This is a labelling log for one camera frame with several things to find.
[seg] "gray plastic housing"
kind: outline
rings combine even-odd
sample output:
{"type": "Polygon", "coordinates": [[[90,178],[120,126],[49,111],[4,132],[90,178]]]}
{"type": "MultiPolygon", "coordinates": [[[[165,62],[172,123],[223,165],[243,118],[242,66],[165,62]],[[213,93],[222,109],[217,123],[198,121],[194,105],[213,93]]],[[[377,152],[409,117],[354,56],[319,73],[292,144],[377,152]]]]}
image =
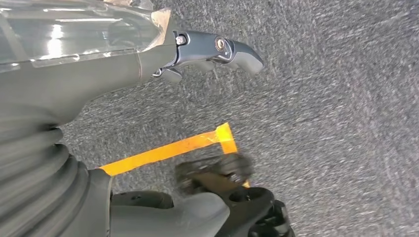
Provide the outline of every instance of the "gray plastic housing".
{"type": "MultiPolygon", "coordinates": [[[[143,25],[144,31],[141,27],[136,29],[144,41],[136,38],[136,44],[131,48],[129,40],[121,41],[116,44],[120,48],[113,51],[107,47],[109,35],[103,34],[103,38],[98,39],[103,47],[95,49],[97,51],[87,52],[95,43],[83,48],[83,52],[78,51],[80,47],[65,51],[66,45],[86,43],[83,41],[86,34],[83,26],[71,28],[71,24],[66,23],[70,31],[63,31],[63,39],[52,35],[56,28],[51,21],[83,19],[90,22],[85,25],[90,26],[90,31],[95,23],[101,22],[98,26],[106,32],[110,29],[109,22],[98,19],[110,16],[106,15],[107,11],[94,12],[98,7],[110,8],[93,0],[0,0],[1,237],[162,236],[158,232],[151,235],[148,230],[148,234],[143,235],[138,223],[131,221],[134,225],[131,226],[124,220],[136,216],[138,221],[145,221],[149,212],[158,221],[159,215],[165,213],[118,206],[110,215],[112,178],[103,170],[88,170],[69,154],[64,145],[57,144],[63,137],[57,127],[72,121],[88,101],[104,93],[145,82],[158,68],[171,62],[176,53],[174,35],[171,34],[174,29],[172,22],[163,29],[164,42],[147,48],[163,32],[157,26],[151,29],[152,20],[146,17],[151,12],[143,9],[131,11],[117,6],[111,7],[112,16],[117,15],[122,22],[128,19],[127,25],[134,24],[132,20],[143,25]],[[33,33],[32,38],[25,35],[27,31],[33,33]],[[61,52],[68,53],[49,53],[48,44],[51,41],[56,44],[57,40],[62,40],[61,52]],[[45,45],[46,51],[35,53],[37,46],[43,49],[45,45]]],[[[121,30],[120,34],[126,33],[125,39],[135,32],[124,25],[121,30]]],[[[207,204],[218,208],[210,213],[216,221],[202,225],[205,227],[202,231],[209,234],[200,234],[213,236],[212,233],[216,233],[228,216],[228,208],[217,196],[205,194],[190,199],[190,203],[195,205],[188,205],[186,200],[185,204],[171,210],[171,217],[175,219],[182,213],[196,214],[188,207],[198,207],[199,200],[206,200],[207,204]]],[[[183,217],[198,218],[199,215],[183,217]]],[[[165,221],[172,219],[163,218],[155,225],[164,226],[167,224],[165,221]]],[[[188,230],[185,225],[173,227],[188,230]]],[[[197,236],[199,232],[199,225],[194,231],[187,231],[192,236],[197,236]]]]}

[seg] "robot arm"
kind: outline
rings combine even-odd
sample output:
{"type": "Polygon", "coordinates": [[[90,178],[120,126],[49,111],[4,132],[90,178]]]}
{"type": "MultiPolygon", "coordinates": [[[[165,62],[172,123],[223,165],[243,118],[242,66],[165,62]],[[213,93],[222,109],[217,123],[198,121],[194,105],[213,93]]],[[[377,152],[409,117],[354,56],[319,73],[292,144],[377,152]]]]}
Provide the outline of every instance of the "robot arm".
{"type": "Polygon", "coordinates": [[[0,0],[0,236],[215,236],[230,213],[218,195],[171,210],[111,207],[111,177],[56,144],[56,127],[91,99],[150,78],[178,81],[190,64],[263,68],[243,43],[178,29],[168,9],[0,0]]]}

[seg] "black plastic part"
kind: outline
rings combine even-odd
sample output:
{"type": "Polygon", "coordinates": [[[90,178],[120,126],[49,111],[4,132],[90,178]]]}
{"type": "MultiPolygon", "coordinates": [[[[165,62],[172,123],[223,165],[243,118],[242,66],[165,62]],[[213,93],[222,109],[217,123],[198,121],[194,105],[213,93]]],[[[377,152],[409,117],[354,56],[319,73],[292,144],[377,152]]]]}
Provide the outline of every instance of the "black plastic part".
{"type": "Polygon", "coordinates": [[[211,192],[230,208],[230,216],[216,237],[294,237],[284,203],[265,188],[245,188],[250,160],[228,154],[178,165],[182,191],[211,192]]]}
{"type": "Polygon", "coordinates": [[[173,207],[173,200],[170,195],[161,192],[132,191],[111,195],[111,205],[169,209],[173,207]]]}

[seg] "metal bracket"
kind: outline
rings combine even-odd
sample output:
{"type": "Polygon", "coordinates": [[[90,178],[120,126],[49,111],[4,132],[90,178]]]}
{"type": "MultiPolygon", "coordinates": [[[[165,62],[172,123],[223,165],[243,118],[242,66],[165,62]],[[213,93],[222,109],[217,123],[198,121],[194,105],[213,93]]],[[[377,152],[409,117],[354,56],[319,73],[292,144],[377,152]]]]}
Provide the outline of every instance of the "metal bracket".
{"type": "Polygon", "coordinates": [[[225,39],[224,37],[197,31],[175,31],[176,57],[164,68],[159,69],[153,77],[161,77],[166,70],[196,65],[202,71],[212,70],[216,64],[237,69],[241,68],[248,73],[256,74],[263,67],[259,55],[248,45],[225,39]]]}

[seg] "orange tape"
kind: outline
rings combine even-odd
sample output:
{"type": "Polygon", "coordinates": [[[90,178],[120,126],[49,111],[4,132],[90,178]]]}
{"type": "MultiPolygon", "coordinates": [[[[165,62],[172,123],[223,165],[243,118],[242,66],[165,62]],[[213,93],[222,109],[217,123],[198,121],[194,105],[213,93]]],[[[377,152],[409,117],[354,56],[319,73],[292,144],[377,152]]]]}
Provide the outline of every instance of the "orange tape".
{"type": "Polygon", "coordinates": [[[218,142],[221,143],[225,154],[237,152],[236,143],[234,142],[230,126],[228,123],[225,123],[217,127],[215,131],[206,132],[200,135],[186,138],[184,140],[170,143],[168,145],[104,165],[100,168],[103,169],[107,174],[115,176],[145,164],[150,164],[175,157],[218,142]]]}

